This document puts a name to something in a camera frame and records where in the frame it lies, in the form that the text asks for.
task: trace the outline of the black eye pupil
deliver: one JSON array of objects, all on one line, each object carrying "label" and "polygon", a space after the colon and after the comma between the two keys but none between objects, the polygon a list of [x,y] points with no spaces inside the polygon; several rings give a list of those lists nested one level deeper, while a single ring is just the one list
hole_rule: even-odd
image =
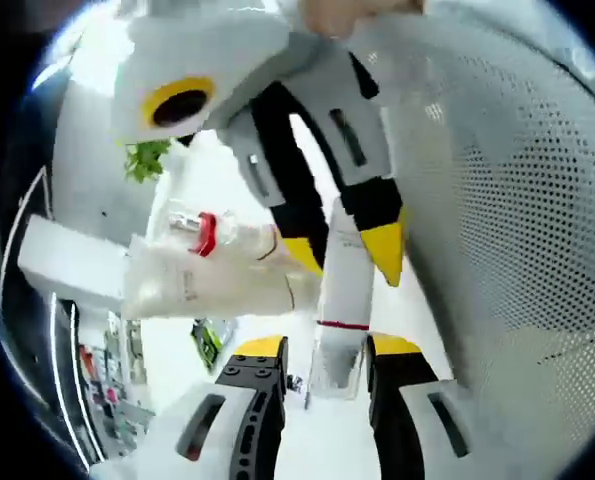
[{"label": "black eye pupil", "polygon": [[197,114],[208,102],[201,90],[188,90],[173,95],[162,103],[153,114],[153,123],[158,127],[170,127]]}]

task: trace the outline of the yellow eye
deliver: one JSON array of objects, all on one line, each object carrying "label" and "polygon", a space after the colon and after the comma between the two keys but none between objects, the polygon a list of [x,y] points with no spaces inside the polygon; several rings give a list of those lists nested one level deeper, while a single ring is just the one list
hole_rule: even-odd
[{"label": "yellow eye", "polygon": [[215,91],[208,77],[186,77],[152,92],[142,105],[146,124],[170,127],[196,115]]}]

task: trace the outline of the perforated white panel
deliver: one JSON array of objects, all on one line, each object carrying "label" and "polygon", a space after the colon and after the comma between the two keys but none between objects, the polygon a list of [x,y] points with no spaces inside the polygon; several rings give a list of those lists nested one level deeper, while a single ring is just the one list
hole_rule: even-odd
[{"label": "perforated white panel", "polygon": [[595,102],[515,40],[442,19],[362,25],[416,266],[457,378],[552,478],[595,431]]}]

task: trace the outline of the red stripe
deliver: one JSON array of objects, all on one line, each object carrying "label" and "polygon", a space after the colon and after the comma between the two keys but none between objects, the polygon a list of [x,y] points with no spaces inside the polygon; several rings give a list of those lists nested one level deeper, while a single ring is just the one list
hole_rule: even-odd
[{"label": "red stripe", "polygon": [[197,246],[191,250],[202,257],[207,257],[215,249],[217,240],[215,230],[217,228],[217,217],[212,213],[201,212],[201,228]]},{"label": "red stripe", "polygon": [[290,288],[290,282],[288,281],[288,277],[286,275],[284,275],[284,278],[286,279],[286,286],[288,287],[288,293],[290,293],[290,309],[294,310],[295,309],[295,294],[293,293],[293,289]]},{"label": "red stripe", "polygon": [[344,330],[368,330],[368,325],[355,325],[353,323],[329,322],[326,320],[317,320],[318,325],[332,328],[342,328]]}]

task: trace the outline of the fluorescent light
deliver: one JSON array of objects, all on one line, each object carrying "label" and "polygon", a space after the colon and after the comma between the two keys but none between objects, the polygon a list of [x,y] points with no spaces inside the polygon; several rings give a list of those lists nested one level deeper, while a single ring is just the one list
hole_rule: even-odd
[{"label": "fluorescent light", "polygon": [[73,424],[70,421],[70,416],[68,415],[68,409],[66,408],[66,402],[64,400],[64,393],[61,390],[61,379],[59,378],[59,372],[57,370],[57,295],[52,293],[50,296],[50,360],[52,364],[53,370],[53,380],[55,382],[55,389],[57,390],[57,400],[59,402],[59,408],[61,410],[61,415],[66,423],[66,429],[70,434],[70,439],[75,446],[75,450],[77,451],[77,455],[81,462],[86,467],[86,471],[90,470],[90,464],[88,460],[86,460],[86,456],[84,455],[84,450],[79,442],[79,438],[77,438],[77,434],[75,433],[75,429],[73,428]]},{"label": "fluorescent light", "polygon": [[79,370],[77,369],[77,364],[79,362],[77,355],[77,341],[75,339],[75,305],[73,305],[70,309],[70,357],[73,364],[73,377],[75,378],[75,388],[77,389],[77,401],[79,402],[79,408],[81,409],[81,416],[84,419],[84,425],[86,430],[88,431],[88,436],[90,437],[90,441],[93,444],[93,448],[97,453],[100,461],[106,460],[104,454],[97,443],[97,437],[95,436],[95,431],[90,423],[90,418],[88,417],[88,413],[86,410],[86,404],[84,403],[84,396],[82,395],[81,389],[81,382],[79,381]]},{"label": "fluorescent light", "polygon": [[99,17],[79,42],[70,64],[71,80],[104,97],[115,93],[119,66],[135,45],[128,35],[127,20]]}]

